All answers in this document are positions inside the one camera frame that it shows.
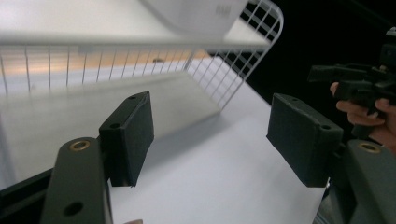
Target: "brass screw insert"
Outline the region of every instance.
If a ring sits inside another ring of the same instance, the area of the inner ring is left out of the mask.
[[[365,150],[366,152],[370,152],[370,153],[380,153],[381,149],[379,149],[376,146],[373,146],[371,144],[368,143],[361,143],[359,144],[359,148]]]
[[[69,149],[72,151],[82,151],[84,149],[87,149],[90,146],[90,142],[87,140],[83,140],[83,141],[77,141],[75,143],[73,143],[72,145],[70,145]]]

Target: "white wire shelf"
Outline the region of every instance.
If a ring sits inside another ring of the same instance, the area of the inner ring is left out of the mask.
[[[265,49],[271,45],[266,36],[242,19],[222,37],[176,32],[141,0],[4,0],[0,11],[3,45],[132,44],[204,49]]]

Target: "white box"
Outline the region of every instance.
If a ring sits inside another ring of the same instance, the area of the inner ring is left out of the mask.
[[[164,22],[192,35],[223,36],[248,0],[142,0]]]

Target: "wire mesh basket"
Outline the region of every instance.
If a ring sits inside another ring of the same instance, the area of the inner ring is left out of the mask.
[[[0,7],[12,14],[7,3]],[[14,9],[23,13],[20,8]],[[7,19],[7,15],[0,17],[0,28],[5,23],[13,24],[1,22]],[[148,40],[134,44],[124,37],[115,38],[113,43],[95,37],[78,42],[61,35],[54,42],[46,34],[30,35],[31,30],[18,31],[26,39],[0,34],[2,147],[16,148],[13,156],[24,158],[19,159],[20,166],[55,158],[57,148],[69,139],[94,136],[106,116],[134,91],[154,91],[152,97],[158,98],[151,101],[156,136],[219,113],[275,44],[282,32],[283,17],[270,1],[250,1],[237,23],[243,30],[235,26],[227,41],[205,40],[202,44],[183,36],[172,43],[159,40],[150,44]],[[253,33],[261,42],[238,44],[233,32]],[[178,91],[178,95],[166,95],[168,91]],[[202,93],[211,105],[198,99]],[[186,107],[190,109],[170,105],[182,101],[189,103]],[[43,147],[51,151],[33,150]],[[11,179],[24,179],[50,166],[16,171]]]
[[[283,26],[280,9],[268,1],[248,4],[240,18],[262,34],[269,46],[216,49],[188,45],[93,47],[0,42],[0,94],[187,71],[224,107],[276,42]]]

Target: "wire grid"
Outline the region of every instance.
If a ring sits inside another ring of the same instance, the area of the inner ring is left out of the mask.
[[[265,49],[158,49],[133,46],[0,46],[0,94],[187,71],[223,108],[277,41],[280,9],[249,3],[241,19],[270,41]]]

